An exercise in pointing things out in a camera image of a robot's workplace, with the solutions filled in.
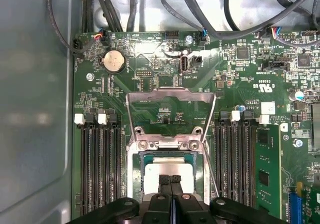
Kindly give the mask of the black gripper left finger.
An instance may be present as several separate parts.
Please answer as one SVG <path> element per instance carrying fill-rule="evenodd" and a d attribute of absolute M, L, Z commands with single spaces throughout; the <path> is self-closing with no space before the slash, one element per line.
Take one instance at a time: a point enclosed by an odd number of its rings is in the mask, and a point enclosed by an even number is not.
<path fill-rule="evenodd" d="M 172 196 L 170 177 L 159 176 L 159 193 L 138 203 L 120 198 L 71 221 L 72 224 L 169 224 Z"/>

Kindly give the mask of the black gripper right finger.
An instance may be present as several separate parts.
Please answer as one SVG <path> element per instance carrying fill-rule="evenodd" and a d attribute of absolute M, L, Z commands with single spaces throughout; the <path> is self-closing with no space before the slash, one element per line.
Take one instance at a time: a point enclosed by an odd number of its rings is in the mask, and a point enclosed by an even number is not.
<path fill-rule="evenodd" d="M 181 177 L 169 177 L 177 224 L 285 224 L 264 209 L 255 209 L 220 197 L 207 205 L 195 195 L 184 193 Z"/>

